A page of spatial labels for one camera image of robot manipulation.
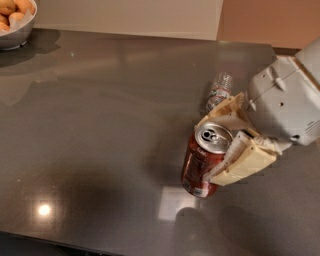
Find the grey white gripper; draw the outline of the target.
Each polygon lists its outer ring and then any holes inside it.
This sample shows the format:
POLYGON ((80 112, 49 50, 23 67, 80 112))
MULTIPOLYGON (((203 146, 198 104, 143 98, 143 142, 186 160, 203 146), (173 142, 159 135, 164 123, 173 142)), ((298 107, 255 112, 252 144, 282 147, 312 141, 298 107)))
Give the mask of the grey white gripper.
MULTIPOLYGON (((314 75, 296 57, 282 57, 256 74, 243 92, 223 100, 196 125, 213 121, 229 130, 250 127, 263 136, 307 146, 320 137, 320 90, 314 75)), ((236 183, 277 160, 275 143, 238 132, 222 162, 203 176, 219 186, 236 183)))

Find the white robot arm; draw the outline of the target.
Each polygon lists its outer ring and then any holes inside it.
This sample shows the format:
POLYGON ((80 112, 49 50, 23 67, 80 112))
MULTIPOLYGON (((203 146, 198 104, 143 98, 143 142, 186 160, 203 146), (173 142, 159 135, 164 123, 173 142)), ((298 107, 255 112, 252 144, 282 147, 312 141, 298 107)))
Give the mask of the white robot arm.
POLYGON ((255 75, 247 89, 213 108, 213 121, 238 134, 224 160, 203 176, 220 186, 257 173, 293 145, 320 137, 320 39, 280 57, 255 75))

